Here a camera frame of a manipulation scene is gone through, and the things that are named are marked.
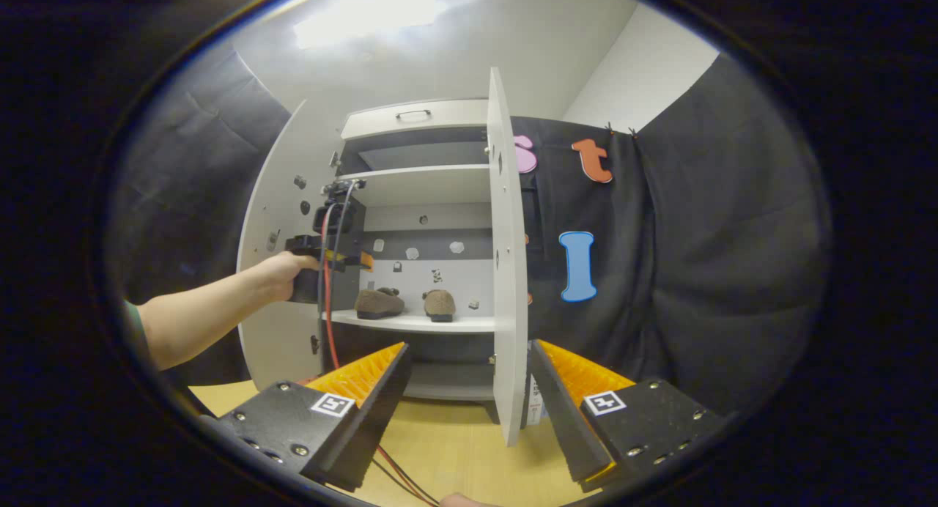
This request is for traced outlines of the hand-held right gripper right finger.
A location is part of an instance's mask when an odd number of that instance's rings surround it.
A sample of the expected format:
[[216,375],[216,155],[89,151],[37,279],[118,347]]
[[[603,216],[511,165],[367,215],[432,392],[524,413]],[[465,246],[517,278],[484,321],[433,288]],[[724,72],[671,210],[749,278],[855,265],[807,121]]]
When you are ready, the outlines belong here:
[[583,492],[660,479],[726,426],[723,415],[666,380],[635,382],[540,339],[530,341],[529,368]]

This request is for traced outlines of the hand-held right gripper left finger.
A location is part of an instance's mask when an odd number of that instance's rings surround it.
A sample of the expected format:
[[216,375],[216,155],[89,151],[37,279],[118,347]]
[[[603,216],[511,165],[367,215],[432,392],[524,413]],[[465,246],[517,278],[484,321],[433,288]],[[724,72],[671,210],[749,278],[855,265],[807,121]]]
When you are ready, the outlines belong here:
[[282,475],[361,487],[411,376],[399,342],[310,383],[279,380],[202,423],[241,456]]

